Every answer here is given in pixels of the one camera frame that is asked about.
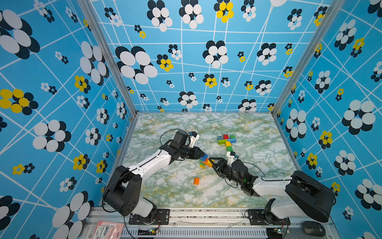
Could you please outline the orange long lego brick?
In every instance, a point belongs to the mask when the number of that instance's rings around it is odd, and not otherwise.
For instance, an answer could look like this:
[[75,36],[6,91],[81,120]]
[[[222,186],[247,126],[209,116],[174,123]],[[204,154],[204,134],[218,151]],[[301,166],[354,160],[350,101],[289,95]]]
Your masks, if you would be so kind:
[[210,162],[209,159],[206,159],[205,160],[205,165],[209,166],[209,167],[212,167],[212,163]]

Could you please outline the lime long lego brick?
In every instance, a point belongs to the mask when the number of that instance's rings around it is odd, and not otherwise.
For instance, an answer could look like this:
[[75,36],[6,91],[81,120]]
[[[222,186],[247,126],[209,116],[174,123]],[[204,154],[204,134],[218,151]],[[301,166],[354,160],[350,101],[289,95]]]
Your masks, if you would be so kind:
[[221,145],[221,144],[225,144],[226,141],[227,141],[226,139],[217,140],[217,143],[218,143],[219,145]]

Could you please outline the green long lego brick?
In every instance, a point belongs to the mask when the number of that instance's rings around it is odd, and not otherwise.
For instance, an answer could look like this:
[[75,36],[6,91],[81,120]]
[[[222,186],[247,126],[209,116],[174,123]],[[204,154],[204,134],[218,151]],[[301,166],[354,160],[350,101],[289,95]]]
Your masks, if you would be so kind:
[[200,167],[201,167],[202,169],[205,169],[206,165],[205,165],[205,163],[204,163],[203,161],[200,161]]

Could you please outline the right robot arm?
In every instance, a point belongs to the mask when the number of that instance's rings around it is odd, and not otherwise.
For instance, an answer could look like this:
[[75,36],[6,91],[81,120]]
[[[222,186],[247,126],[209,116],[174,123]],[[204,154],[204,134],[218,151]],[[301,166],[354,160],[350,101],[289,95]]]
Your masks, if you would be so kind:
[[246,195],[273,196],[258,213],[249,213],[249,218],[261,225],[290,224],[291,217],[310,217],[327,223],[335,193],[302,171],[295,171],[286,178],[261,178],[250,174],[244,162],[237,159],[232,164],[224,158],[212,158],[212,167],[225,181],[232,181]]

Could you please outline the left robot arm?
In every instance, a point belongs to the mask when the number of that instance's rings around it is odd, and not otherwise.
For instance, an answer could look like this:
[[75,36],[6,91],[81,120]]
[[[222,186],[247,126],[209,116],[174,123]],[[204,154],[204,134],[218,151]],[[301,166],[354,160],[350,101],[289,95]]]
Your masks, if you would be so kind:
[[152,223],[157,217],[157,206],[140,197],[142,184],[158,170],[176,160],[198,160],[204,157],[205,153],[194,146],[199,138],[200,135],[195,131],[178,130],[173,139],[161,145],[153,155],[142,162],[132,166],[118,166],[104,190],[101,204],[108,204],[124,217],[134,214],[143,222]]

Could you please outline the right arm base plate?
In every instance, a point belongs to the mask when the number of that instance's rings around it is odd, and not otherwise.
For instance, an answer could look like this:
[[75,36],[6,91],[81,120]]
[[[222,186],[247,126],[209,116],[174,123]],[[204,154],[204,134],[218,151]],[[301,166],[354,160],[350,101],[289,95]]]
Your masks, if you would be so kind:
[[246,216],[252,226],[289,226],[290,220],[288,218],[280,219],[272,212],[264,213],[262,209],[248,209]]

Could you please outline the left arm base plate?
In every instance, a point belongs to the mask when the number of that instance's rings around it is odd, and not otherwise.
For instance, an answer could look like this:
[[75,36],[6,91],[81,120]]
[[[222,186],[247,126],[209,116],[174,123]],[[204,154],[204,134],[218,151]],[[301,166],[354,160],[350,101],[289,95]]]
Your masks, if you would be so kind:
[[142,217],[138,214],[131,214],[129,218],[130,225],[168,225],[170,219],[170,209],[156,209],[152,216]]

